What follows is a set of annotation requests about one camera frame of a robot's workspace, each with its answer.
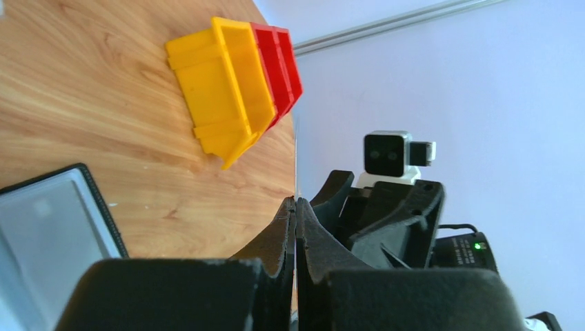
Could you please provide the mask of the black leather card holder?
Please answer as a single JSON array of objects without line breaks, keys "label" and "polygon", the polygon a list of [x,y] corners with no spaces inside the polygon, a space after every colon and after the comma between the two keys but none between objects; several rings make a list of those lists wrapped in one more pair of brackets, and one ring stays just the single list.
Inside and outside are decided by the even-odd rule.
[{"label": "black leather card holder", "polygon": [[53,330],[80,278],[128,251],[87,165],[1,189],[1,329]]}]

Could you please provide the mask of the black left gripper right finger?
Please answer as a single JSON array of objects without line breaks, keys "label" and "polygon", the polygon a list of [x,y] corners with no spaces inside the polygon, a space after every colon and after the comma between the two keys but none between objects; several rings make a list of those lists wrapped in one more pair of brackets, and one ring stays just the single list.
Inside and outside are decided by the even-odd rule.
[{"label": "black left gripper right finger", "polygon": [[296,203],[300,330],[523,330],[502,279],[483,269],[374,269]]}]

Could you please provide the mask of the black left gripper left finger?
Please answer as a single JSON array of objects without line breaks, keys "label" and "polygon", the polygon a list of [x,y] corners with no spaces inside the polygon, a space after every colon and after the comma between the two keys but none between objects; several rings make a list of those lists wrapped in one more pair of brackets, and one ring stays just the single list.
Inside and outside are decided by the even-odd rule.
[{"label": "black left gripper left finger", "polygon": [[227,259],[105,259],[78,282],[58,330],[287,330],[295,200]]}]

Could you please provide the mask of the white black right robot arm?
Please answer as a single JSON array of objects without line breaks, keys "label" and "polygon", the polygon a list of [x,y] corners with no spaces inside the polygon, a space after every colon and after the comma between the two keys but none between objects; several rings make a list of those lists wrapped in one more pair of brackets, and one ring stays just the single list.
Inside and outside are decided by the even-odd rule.
[{"label": "white black right robot arm", "polygon": [[472,268],[497,271],[484,233],[440,224],[442,184],[417,168],[403,177],[333,170],[310,202],[323,227],[351,254],[379,269]]}]

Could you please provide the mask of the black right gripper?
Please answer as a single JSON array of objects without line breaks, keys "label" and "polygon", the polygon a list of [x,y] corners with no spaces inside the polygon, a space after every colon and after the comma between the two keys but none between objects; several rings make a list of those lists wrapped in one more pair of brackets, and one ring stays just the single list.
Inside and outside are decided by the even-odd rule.
[{"label": "black right gripper", "polygon": [[347,238],[348,250],[374,268],[427,268],[446,196],[443,184],[378,181],[352,188],[354,178],[351,171],[330,172],[310,201],[320,224],[337,226],[335,236]]}]

